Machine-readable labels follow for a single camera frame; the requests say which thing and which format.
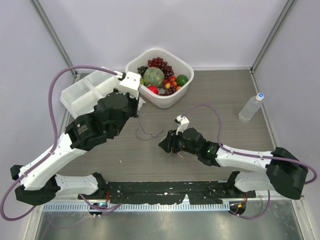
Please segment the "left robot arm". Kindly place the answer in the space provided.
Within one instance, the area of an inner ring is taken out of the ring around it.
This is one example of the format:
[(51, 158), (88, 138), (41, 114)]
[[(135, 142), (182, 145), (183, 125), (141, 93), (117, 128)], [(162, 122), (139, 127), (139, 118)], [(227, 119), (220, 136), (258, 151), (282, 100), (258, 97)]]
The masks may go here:
[(22, 178), (14, 192), (19, 202), (39, 206), (58, 196), (83, 195), (100, 200), (106, 196), (108, 185), (100, 173), (87, 176), (59, 175), (72, 160), (94, 147), (118, 136), (129, 118), (138, 117), (139, 98), (117, 90), (98, 100), (94, 110), (78, 116), (58, 138), (55, 150), (48, 149), (47, 156), (27, 164), (11, 167), (13, 180)]

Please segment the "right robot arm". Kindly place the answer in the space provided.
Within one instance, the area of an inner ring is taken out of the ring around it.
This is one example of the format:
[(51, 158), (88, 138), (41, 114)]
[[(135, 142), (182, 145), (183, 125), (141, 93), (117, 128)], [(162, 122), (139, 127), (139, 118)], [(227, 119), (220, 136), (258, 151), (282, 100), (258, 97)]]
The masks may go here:
[(243, 169), (244, 172), (232, 173), (225, 186), (226, 193), (233, 198), (249, 191), (276, 191), (298, 200), (308, 174), (307, 167), (300, 165), (285, 148), (264, 152), (236, 149), (206, 140), (195, 128), (183, 132), (169, 130), (158, 146), (166, 153), (183, 151), (195, 155), (207, 166)]

